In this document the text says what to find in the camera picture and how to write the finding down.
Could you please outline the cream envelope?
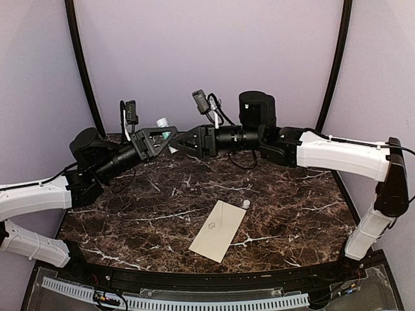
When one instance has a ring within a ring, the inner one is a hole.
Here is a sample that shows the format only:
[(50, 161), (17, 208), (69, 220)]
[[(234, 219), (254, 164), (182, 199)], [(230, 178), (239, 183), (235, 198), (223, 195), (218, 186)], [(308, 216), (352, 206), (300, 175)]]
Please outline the cream envelope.
[(245, 214), (246, 209), (218, 200), (189, 250), (221, 263)]

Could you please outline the small glue bottle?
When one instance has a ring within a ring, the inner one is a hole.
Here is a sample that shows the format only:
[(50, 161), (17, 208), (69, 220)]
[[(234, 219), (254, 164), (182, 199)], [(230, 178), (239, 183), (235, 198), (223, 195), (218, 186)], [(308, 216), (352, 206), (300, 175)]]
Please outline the small glue bottle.
[[(168, 120), (165, 117), (158, 119), (156, 121), (156, 123), (157, 123), (157, 126), (159, 128), (168, 128), (169, 127)], [(163, 132), (162, 136), (165, 140), (167, 140), (169, 138), (170, 134), (171, 134), (170, 132)], [(171, 154), (174, 154), (178, 151), (177, 149), (173, 148), (170, 144), (168, 145), (168, 149), (169, 149), (169, 152)]]

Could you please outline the black front rail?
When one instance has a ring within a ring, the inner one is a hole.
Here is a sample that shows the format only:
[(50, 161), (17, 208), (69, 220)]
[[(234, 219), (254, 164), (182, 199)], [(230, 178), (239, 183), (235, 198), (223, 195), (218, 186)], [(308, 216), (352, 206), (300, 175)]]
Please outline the black front rail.
[(271, 270), (253, 273), (186, 274), (111, 268), (83, 263), (77, 268), (54, 268), (50, 264), (37, 264), (38, 268), (55, 271), (57, 276), (70, 281), (111, 289), (116, 292), (138, 293), (141, 289), (162, 290), (253, 290), (282, 288), (286, 291), (316, 291), (326, 289), (336, 282), (345, 282), (367, 276), (366, 270), (378, 264), (386, 264), (382, 250), (371, 251), (356, 264), (327, 262), (302, 268)]

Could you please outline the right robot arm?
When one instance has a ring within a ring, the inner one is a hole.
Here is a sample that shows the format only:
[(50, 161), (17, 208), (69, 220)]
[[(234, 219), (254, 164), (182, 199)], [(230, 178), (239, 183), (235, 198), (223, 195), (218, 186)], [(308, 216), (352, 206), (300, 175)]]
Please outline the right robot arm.
[(324, 135), (312, 128), (279, 127), (273, 96), (262, 91), (239, 95), (238, 125), (201, 125), (178, 134), (173, 148), (199, 159), (220, 151), (258, 151), (261, 157), (283, 167), (324, 168), (348, 172), (377, 182), (375, 201), (348, 237), (343, 257), (331, 267), (331, 276), (345, 281), (356, 270), (355, 260), (365, 257), (382, 234), (409, 208), (407, 170), (399, 139), (365, 142)]

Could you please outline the black corner frame post right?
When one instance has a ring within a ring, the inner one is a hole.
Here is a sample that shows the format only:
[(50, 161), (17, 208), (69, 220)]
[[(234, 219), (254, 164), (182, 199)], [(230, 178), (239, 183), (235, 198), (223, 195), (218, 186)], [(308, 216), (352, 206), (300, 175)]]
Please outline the black corner frame post right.
[(346, 48), (346, 42), (348, 38), (352, 7), (353, 0), (343, 1), (337, 44), (333, 55), (333, 63), (327, 81), (326, 92), (324, 94), (322, 106), (320, 108), (320, 113), (315, 126), (315, 129), (318, 132), (321, 132), (324, 129), (331, 107), (331, 103), (334, 97), (335, 88), (337, 86), (338, 76), (340, 74), (340, 68), (342, 65), (344, 50)]

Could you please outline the grey glue bottle cap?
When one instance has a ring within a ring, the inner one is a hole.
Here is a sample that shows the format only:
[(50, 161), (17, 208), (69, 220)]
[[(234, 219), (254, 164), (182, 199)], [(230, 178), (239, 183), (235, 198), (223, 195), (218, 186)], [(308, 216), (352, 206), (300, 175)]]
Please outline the grey glue bottle cap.
[(250, 201), (249, 200), (244, 200), (243, 204), (242, 204), (242, 208), (243, 209), (248, 209), (250, 207)]

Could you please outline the black corner frame post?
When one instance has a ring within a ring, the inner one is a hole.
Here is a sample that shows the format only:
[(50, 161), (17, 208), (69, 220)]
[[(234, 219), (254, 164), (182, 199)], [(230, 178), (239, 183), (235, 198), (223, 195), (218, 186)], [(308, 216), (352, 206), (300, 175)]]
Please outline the black corner frame post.
[(315, 129), (318, 132), (321, 132), (324, 129), (331, 107), (331, 103), (334, 97), (335, 88), (337, 86), (338, 76), (340, 74), (340, 68), (342, 65), (344, 50), (346, 48), (346, 42), (348, 38), (352, 7), (353, 0), (343, 1), (337, 44), (333, 55), (333, 63), (327, 81), (326, 92), (324, 94), (322, 106), (320, 108), (320, 113), (315, 126)]
[(82, 40), (80, 37), (80, 30), (78, 27), (78, 19), (75, 8), (74, 0), (65, 0), (65, 12), (67, 17), (67, 24), (69, 27), (69, 33), (71, 37), (71, 42), (73, 46), (73, 52), (75, 55), (75, 61), (78, 68), (78, 73), (84, 90), (84, 94), (87, 100), (89, 112), (93, 119), (93, 123), (98, 131), (98, 133), (106, 137), (106, 131), (104, 129), (103, 121), (99, 113), (99, 108), (95, 94), (93, 91), (93, 86), (89, 77), (89, 71), (87, 68), (86, 58), (83, 51)]

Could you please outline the black corner frame post left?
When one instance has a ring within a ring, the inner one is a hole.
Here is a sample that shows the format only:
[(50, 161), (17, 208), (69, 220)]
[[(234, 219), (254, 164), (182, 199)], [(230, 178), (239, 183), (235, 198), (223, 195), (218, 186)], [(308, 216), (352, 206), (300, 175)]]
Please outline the black corner frame post left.
[(89, 112), (93, 119), (93, 123), (98, 131), (98, 133), (106, 137), (106, 131), (104, 129), (103, 121), (99, 113), (99, 108), (95, 94), (93, 91), (93, 86), (89, 77), (89, 71), (87, 68), (86, 58), (83, 51), (82, 40), (80, 37), (80, 30), (78, 27), (78, 19), (75, 8), (74, 0), (65, 0), (65, 12), (67, 17), (67, 24), (69, 27), (69, 33), (71, 37), (71, 42), (73, 46), (73, 52), (75, 55), (75, 61), (78, 68), (78, 73), (84, 90), (84, 94), (87, 100)]

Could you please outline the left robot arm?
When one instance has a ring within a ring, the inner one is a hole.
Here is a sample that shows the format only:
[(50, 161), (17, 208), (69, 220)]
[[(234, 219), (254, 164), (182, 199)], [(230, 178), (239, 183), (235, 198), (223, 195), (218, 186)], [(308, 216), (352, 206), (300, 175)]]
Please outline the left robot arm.
[(91, 267), (81, 260), (74, 242), (48, 238), (11, 219), (91, 205), (113, 178), (158, 157), (177, 132), (174, 126), (143, 128), (132, 133), (129, 141), (113, 143), (104, 140), (95, 128), (81, 131), (69, 145), (75, 163), (51, 178), (1, 188), (1, 251), (65, 267), (74, 280), (87, 282)]

